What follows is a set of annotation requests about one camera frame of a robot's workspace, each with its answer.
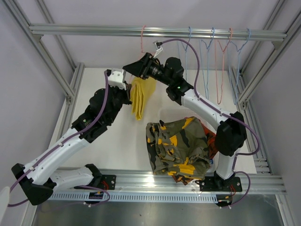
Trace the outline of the grey yellow camouflage trousers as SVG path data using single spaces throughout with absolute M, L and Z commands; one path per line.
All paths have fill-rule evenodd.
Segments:
M 147 123 L 146 146 L 155 175 L 202 180 L 210 168 L 207 137 L 200 120 L 194 116 Z

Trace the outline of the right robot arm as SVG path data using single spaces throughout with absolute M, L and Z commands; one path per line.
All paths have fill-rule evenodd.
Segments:
M 172 101 L 192 110 L 216 130 L 214 144 L 220 154 L 214 172 L 214 186 L 226 190 L 235 177 L 235 156 L 247 138 L 242 114 L 224 112 L 203 99 L 183 78 L 184 68 L 176 57 L 168 58 L 162 65 L 152 54 L 146 53 L 140 60 L 123 66 L 123 70 L 137 78 L 151 77 L 167 85 L 166 92 Z

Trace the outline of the blue hanger with camo trousers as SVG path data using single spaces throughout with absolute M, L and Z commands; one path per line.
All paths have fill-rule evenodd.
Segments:
M 190 43 L 191 40 L 191 35 L 192 35 L 192 27 L 189 26 L 189 38 L 188 38 L 188 43 Z M 188 70 L 188 65 L 187 65 L 187 52 L 188 52 L 188 44 L 185 44 L 183 42 L 177 42 L 177 48 L 178 48 L 178 55 L 179 57 L 181 57 L 181 53 L 180 53 L 180 44 L 183 48 L 184 51 L 184 63 L 185 63 L 185 68 L 184 68 L 184 72 L 185 72 L 185 79 L 187 80 L 187 70 Z

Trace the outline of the blue hanger with orange trousers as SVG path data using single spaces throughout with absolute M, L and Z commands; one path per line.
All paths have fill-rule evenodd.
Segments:
M 210 56 L 210 47 L 214 40 L 215 36 L 215 28 L 212 27 L 211 29 L 212 34 L 210 35 L 209 43 L 206 43 L 203 39 L 199 39 L 199 53 L 200 53 L 200 65 L 201 65 L 201 72 L 202 78 L 204 83 L 204 90 L 205 90 L 205 98 L 209 99 L 209 56 Z M 203 61 L 203 52 L 206 53 L 206 66 L 204 66 Z

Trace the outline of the pink wire hanger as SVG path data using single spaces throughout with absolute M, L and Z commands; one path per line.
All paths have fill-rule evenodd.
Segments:
M 145 28 L 146 28 L 146 25 L 144 25 L 142 27 L 142 30 L 141 30 L 141 35 L 140 35 L 140 55 L 139 55 L 138 59 L 141 59 L 144 56 L 144 54 L 145 54 L 145 52 L 143 50 L 143 32 L 144 32 Z

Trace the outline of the orange brown camouflage trousers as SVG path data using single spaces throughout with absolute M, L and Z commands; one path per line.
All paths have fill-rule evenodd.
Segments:
M 203 123 L 201 123 L 202 128 L 206 135 L 207 145 L 209 148 L 209 159 L 213 159 L 215 155 L 218 153 L 218 150 L 215 147 L 215 133 L 213 133 L 210 129 L 208 129 Z M 182 182 L 185 186 L 193 180 L 193 178 L 180 175 L 180 174 L 173 174 L 172 178 L 175 180 L 176 183 Z

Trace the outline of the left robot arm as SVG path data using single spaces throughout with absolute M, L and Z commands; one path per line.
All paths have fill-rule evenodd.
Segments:
M 99 89 L 90 98 L 89 105 L 67 132 L 42 155 L 23 165 L 17 163 L 12 172 L 33 206 L 40 205 L 59 190 L 69 188 L 104 188 L 104 177 L 94 164 L 66 174 L 55 171 L 77 151 L 85 148 L 112 125 L 123 105 L 129 105 L 131 85 L 125 89 Z

